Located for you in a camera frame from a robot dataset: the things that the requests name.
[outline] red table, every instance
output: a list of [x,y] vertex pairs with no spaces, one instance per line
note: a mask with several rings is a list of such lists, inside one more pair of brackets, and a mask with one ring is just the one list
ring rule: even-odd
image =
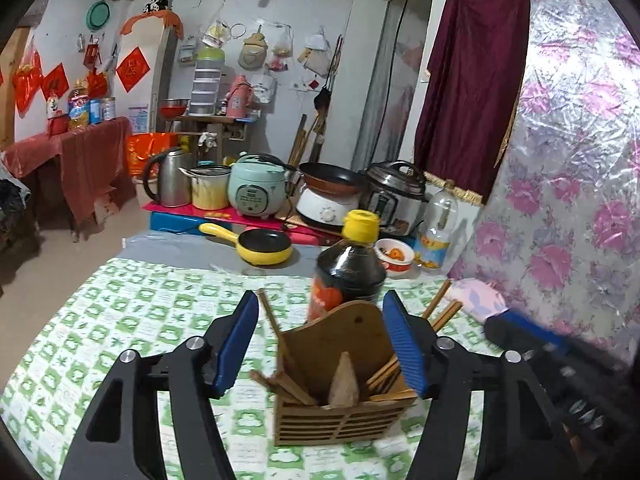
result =
[[135,196],[125,159],[130,134],[129,120],[123,117],[58,136],[39,134],[12,144],[4,152],[4,164],[15,178],[23,178],[59,156],[62,191],[80,225],[93,214],[94,201],[111,186],[124,200]]

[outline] yellow bottle cap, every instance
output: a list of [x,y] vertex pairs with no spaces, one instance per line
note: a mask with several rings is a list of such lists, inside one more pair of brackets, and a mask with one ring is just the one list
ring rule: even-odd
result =
[[361,244],[372,244],[378,239],[380,218],[371,211],[354,209],[344,218],[342,236]]

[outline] frying pan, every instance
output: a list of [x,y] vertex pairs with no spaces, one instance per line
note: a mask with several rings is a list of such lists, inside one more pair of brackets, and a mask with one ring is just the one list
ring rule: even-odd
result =
[[313,190],[337,196],[351,196],[367,187],[367,179],[355,171],[322,162],[300,164],[305,183]]
[[201,232],[218,236],[236,244],[236,251],[244,261],[252,265],[276,265],[291,256],[293,247],[289,237],[281,231],[250,229],[239,235],[218,224],[200,224]]

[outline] metal bowl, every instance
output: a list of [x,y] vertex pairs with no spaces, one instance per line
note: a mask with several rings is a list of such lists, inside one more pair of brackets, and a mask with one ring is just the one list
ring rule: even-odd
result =
[[160,106],[189,106],[188,99],[162,99]]

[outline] stuffed toy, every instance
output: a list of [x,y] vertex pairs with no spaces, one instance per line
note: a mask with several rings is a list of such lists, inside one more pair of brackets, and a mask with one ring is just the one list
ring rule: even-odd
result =
[[150,3],[145,5],[143,12],[156,12],[157,10],[168,10],[169,0],[151,0]]

